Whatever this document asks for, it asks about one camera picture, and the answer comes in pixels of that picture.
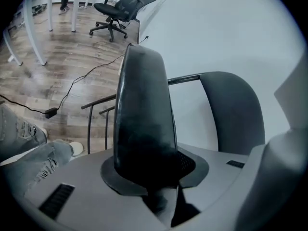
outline black mesh office chair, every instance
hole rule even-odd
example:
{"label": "black mesh office chair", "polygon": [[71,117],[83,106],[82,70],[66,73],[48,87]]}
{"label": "black mesh office chair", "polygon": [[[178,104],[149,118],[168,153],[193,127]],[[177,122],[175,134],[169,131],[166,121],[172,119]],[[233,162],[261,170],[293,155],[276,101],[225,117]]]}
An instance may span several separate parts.
{"label": "black mesh office chair", "polygon": [[108,0],[105,0],[104,3],[94,4],[95,9],[97,9],[103,14],[108,15],[111,20],[109,23],[97,21],[96,28],[91,29],[89,34],[93,35],[93,31],[107,28],[111,36],[111,38],[109,39],[110,42],[113,42],[114,40],[113,30],[123,33],[124,38],[127,39],[127,33],[118,28],[117,26],[113,25],[113,22],[118,22],[120,26],[119,20],[122,22],[128,22],[135,19],[139,9],[154,1],[156,0],[120,0],[116,3],[115,6],[112,6],[107,4]]}

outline chair base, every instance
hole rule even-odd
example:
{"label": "chair base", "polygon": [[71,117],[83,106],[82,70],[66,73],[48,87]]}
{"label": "chair base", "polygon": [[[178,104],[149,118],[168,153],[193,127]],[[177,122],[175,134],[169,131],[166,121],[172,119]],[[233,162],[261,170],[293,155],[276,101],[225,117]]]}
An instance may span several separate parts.
{"label": "chair base", "polygon": [[124,38],[127,39],[127,33],[124,32],[123,30],[119,29],[116,25],[113,25],[113,22],[114,20],[110,20],[109,23],[105,23],[105,22],[99,22],[97,21],[96,22],[96,27],[95,28],[92,28],[89,32],[89,34],[92,36],[93,35],[93,31],[96,31],[96,30],[101,30],[101,29],[108,29],[109,30],[109,33],[110,33],[110,36],[111,38],[109,39],[110,42],[113,42],[114,41],[114,33],[113,33],[113,30],[115,31],[118,31],[120,33],[123,33],[124,34]]}

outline ripped jeans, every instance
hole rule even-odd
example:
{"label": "ripped jeans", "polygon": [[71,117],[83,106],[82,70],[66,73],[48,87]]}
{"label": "ripped jeans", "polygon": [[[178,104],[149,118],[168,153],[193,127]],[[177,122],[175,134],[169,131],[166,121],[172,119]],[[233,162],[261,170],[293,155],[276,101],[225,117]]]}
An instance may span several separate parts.
{"label": "ripped jeans", "polygon": [[0,162],[39,146],[16,162],[0,167],[13,194],[24,196],[57,167],[70,161],[73,148],[68,143],[62,140],[46,142],[41,129],[0,104]]}

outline person standing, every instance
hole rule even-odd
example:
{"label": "person standing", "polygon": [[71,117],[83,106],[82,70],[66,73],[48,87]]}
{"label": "person standing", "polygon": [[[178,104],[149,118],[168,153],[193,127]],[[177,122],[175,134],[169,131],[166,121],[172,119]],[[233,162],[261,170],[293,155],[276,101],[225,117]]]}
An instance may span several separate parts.
{"label": "person standing", "polygon": [[59,14],[66,13],[69,10],[67,3],[68,3],[68,0],[61,0],[61,7],[60,7]]}

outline wooden floor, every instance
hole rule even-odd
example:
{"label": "wooden floor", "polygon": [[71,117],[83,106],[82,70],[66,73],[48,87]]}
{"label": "wooden floor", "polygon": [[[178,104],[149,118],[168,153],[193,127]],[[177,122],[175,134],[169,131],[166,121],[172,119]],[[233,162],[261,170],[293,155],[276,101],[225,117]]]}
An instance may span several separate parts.
{"label": "wooden floor", "polygon": [[[1,94],[42,112],[58,107],[74,79],[86,74],[93,67],[113,61],[125,53],[129,43],[137,42],[139,23],[136,21],[132,21],[126,29],[128,39],[124,39],[123,34],[114,31],[115,39],[110,43],[107,29],[95,31],[90,37],[89,30],[95,27],[95,22],[106,20],[106,16],[93,7],[79,8],[76,33],[71,32],[72,4],[69,6],[71,9],[66,14],[58,15],[59,5],[53,5],[52,32],[48,31],[47,11],[34,17],[37,37],[47,58],[45,66],[39,64],[24,27],[16,30],[11,36],[18,55],[24,62],[22,66],[18,66],[14,60],[7,62],[10,54],[2,43],[0,48]],[[49,140],[79,141],[86,150],[89,108],[81,110],[80,107],[116,93],[122,58],[94,70],[84,80],[75,84],[58,114],[51,119],[8,102],[6,104],[18,115],[45,128],[49,133]],[[105,116],[99,115],[99,111],[113,104],[114,101],[111,101],[97,105],[93,109],[92,153],[105,149]],[[109,115],[108,148],[112,147],[113,118],[112,111]]]}

